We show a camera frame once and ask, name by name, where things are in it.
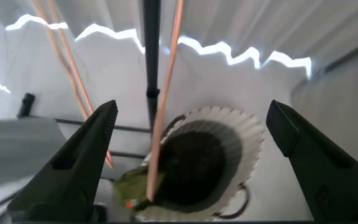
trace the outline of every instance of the corrugated metal wall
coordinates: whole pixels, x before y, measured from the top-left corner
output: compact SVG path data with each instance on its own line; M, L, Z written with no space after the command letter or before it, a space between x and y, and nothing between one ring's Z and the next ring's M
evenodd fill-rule
M115 32L135 29L143 45L141 0L57 0L57 4L61 22L67 23L73 37L97 24ZM167 47L174 12L174 0L162 1L161 41ZM24 14L36 16L30 0L0 0L4 26ZM317 70L358 46L358 0L187 0L183 19L181 34L202 47L223 41L231 47L226 54L232 58L255 47L261 63L277 51L291 58L311 57Z

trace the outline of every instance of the metal pole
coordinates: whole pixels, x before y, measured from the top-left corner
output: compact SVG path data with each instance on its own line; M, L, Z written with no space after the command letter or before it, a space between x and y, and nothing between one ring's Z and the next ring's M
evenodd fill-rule
M143 0L144 40L147 72L147 106L150 129L153 130L157 112L158 94L158 51L160 37L161 0Z

